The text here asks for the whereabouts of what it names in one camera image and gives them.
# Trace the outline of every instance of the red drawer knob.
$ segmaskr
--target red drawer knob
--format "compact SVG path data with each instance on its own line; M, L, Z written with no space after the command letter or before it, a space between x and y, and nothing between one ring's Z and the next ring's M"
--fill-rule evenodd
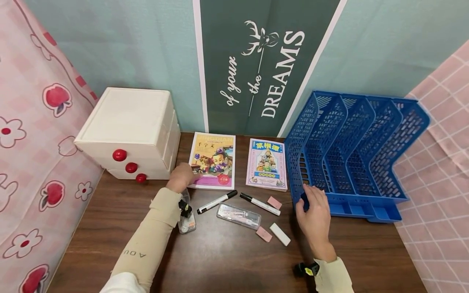
M135 180L138 183L144 183L146 181L146 175L143 174L143 173L140 173L140 174L137 175L137 177L135 177Z
M138 165L135 163L128 163L127 165L125 165L125 171L127 173L135 173L137 169L138 169Z
M118 162L122 162L127 158L127 152L121 149L117 149L113 152L113 159Z

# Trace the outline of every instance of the person's right hand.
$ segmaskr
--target person's right hand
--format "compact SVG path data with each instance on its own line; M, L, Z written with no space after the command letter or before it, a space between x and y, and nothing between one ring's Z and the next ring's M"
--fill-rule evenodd
M310 208L304 212L304 201L296 203L296 219L311 247L316 259L328 263L337 259L334 247L329 242L331 210L323 190L315 186L303 184L304 191L310 202Z

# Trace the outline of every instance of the white eraser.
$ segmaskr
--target white eraser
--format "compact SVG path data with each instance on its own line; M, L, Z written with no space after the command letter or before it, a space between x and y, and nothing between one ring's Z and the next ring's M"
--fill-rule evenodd
M276 223L273 223L272 226L270 226L270 231L277 236L283 245L287 246L290 243L290 238L282 231L282 229L280 229L280 227L277 226Z

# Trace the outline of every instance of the person's left hand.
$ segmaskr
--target person's left hand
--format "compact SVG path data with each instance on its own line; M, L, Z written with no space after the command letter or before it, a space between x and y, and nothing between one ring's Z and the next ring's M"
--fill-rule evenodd
M194 174L189 164L180 163L169 175L166 188L176 193L181 193L187 186L200 179L201 176L201 174Z

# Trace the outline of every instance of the marker pen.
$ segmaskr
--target marker pen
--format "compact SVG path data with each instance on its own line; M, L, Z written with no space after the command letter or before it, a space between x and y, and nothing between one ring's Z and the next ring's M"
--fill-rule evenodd
M205 213L206 211L208 211L209 209L213 208L214 206L217 206L219 203L222 203L224 202L225 200L229 199L229 198L232 198L233 196L237 195L238 194L238 191L237 190L233 190L231 192L228 192L227 194L225 194L224 196L222 197L219 197L217 198L216 200L212 201L212 202L209 202L208 204L204 205L203 207L201 207L200 209L197 210L197 214L202 214L202 213Z
M280 216L280 211L276 208L273 208L271 207L270 205L267 205L261 201L258 201L257 199L255 198L252 198L252 196L249 196L245 193L242 193L240 194L240 197L244 198L245 200L247 200L248 202L251 202L253 204L255 204L256 206L258 206L259 208L262 208L264 210L267 210L269 212L271 212L272 214L274 215L277 215L277 216Z

